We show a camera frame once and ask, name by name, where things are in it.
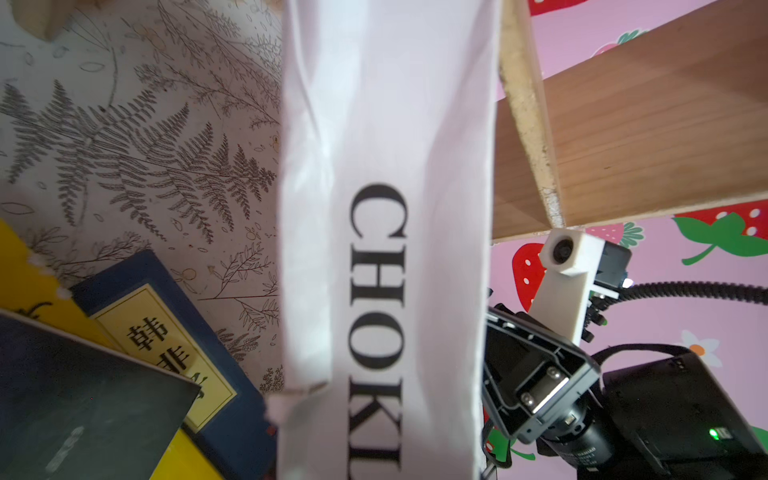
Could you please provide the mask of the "white hardcover book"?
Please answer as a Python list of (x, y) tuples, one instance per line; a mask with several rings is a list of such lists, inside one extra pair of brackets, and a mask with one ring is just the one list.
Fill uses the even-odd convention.
[(281, 479), (476, 479), (501, 5), (288, 1)]

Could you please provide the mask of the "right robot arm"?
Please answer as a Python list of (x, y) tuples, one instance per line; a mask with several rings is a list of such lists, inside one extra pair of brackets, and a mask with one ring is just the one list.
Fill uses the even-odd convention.
[(588, 354), (500, 306), (486, 325), (486, 431), (534, 445), (581, 479), (766, 477), (766, 447), (692, 350), (646, 343), (656, 360), (605, 371), (627, 345)]

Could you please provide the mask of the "black wolf cover book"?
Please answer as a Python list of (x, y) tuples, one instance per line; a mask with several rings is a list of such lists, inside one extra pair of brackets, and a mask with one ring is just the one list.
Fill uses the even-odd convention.
[(1, 476), (148, 479), (196, 400), (187, 378), (1, 314)]

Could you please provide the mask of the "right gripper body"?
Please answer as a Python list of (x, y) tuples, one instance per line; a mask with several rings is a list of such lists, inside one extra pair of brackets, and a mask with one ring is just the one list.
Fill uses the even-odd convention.
[(486, 315), (482, 402), (503, 435), (531, 444), (600, 378), (600, 367), (570, 340), (525, 313)]

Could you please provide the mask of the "yellow cartoon cover book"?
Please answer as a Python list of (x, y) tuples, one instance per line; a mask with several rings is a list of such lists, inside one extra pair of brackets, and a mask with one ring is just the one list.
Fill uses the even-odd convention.
[[(1, 314), (4, 311), (125, 354), (9, 226), (1, 229)], [(181, 426), (148, 479), (215, 479), (218, 475)]]

